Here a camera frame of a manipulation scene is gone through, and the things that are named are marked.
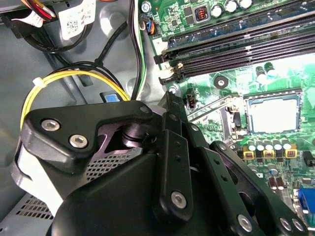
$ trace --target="ventilation grille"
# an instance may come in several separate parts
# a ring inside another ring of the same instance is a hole
[[[133,157],[135,157],[135,155],[111,155],[90,163],[86,172],[88,182],[93,181]],[[31,196],[16,214],[46,220],[52,220],[54,218],[47,205],[34,196]]]

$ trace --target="barcode sticker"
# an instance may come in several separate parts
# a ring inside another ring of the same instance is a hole
[[[43,26],[44,20],[38,16],[34,11],[31,12],[31,14],[23,19],[12,19],[12,21],[22,21],[26,24],[29,24],[31,26],[35,26],[37,28],[40,28]]]
[[[68,40],[79,35],[95,20],[96,0],[83,0],[78,6],[59,12],[62,36]]]

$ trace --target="red wire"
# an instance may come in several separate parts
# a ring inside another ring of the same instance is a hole
[[[49,15],[47,12],[45,12],[43,9],[41,9],[39,6],[37,6],[33,1],[30,1],[31,5],[36,8],[43,16],[47,17],[49,20],[52,19],[52,16]]]

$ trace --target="black capacitor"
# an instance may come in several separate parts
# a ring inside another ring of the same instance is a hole
[[[276,177],[276,183],[279,190],[284,190],[284,180],[282,177]]]
[[[274,65],[271,62],[267,62],[264,65],[264,68],[267,74],[272,74],[275,71]]]
[[[257,77],[258,77],[259,75],[266,75],[266,73],[265,73],[265,71],[264,71],[264,68],[262,68],[262,66],[256,67],[256,75],[257,75]]]
[[[269,177],[269,186],[272,190],[276,190],[277,189],[277,183],[274,177]]]

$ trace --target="silver screw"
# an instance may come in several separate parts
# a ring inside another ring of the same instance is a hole
[[[143,111],[144,113],[149,113],[149,109],[145,106],[140,107],[140,110]]]
[[[198,128],[196,125],[194,125],[194,124],[191,124],[191,128],[192,128],[194,131],[198,131],[198,130],[199,130],[199,128]]]
[[[85,148],[88,145],[87,138],[79,134],[72,135],[69,142],[75,148]]]
[[[57,131],[60,129],[60,124],[53,119],[46,119],[41,123],[41,127],[46,131]]]
[[[219,144],[219,148],[221,148],[223,151],[226,150],[226,147],[223,144]]]
[[[187,205],[186,198],[180,192],[173,192],[171,195],[172,203],[179,209],[184,209]]]
[[[223,80],[219,80],[218,85],[223,86],[225,83]]]
[[[297,219],[292,219],[294,226],[299,230],[303,231],[303,226],[300,224],[300,222]]]
[[[171,117],[172,120],[177,121],[177,117],[174,114],[169,114],[169,117]]]
[[[291,231],[291,230],[292,230],[292,228],[291,228],[289,222],[288,222],[286,219],[280,218],[280,222],[281,222],[281,224],[283,225],[283,227],[284,227],[286,230],[288,230],[288,231]]]
[[[142,4],[141,4],[141,10],[144,12],[144,13],[149,13],[151,11],[151,3],[149,1],[144,1]]]
[[[240,224],[240,226],[242,226],[242,228],[246,232],[250,233],[252,231],[252,224],[245,216],[238,215],[237,220],[238,220],[238,223]]]

